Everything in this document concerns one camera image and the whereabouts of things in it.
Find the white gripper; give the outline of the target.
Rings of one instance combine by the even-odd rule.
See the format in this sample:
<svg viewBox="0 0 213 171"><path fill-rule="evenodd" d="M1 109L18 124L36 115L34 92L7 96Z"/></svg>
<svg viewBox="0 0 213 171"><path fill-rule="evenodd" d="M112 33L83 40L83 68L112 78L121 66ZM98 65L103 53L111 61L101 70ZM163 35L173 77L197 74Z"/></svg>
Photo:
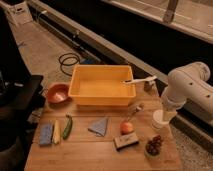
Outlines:
<svg viewBox="0 0 213 171"><path fill-rule="evenodd" d="M144 90L145 90L146 92L149 92L149 91L152 90L152 88L153 88L154 85L155 85L155 82L154 82L154 81L145 82L145 83L144 83ZM142 104L139 104L139 105L136 107L135 111L136 111L136 112L142 111L143 108L144 108L144 104L143 104L143 103L142 103Z"/></svg>

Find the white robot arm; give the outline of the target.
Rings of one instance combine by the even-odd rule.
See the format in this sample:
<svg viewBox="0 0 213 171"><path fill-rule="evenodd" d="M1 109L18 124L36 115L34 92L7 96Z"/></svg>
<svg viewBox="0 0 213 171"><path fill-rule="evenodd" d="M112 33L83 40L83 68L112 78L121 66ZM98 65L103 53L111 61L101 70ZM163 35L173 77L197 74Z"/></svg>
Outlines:
<svg viewBox="0 0 213 171"><path fill-rule="evenodd" d="M161 95L162 108L153 113L152 126L162 129L168 125L188 99L213 115L213 86L207 83L210 75L210 68L203 62L171 70Z"/></svg>

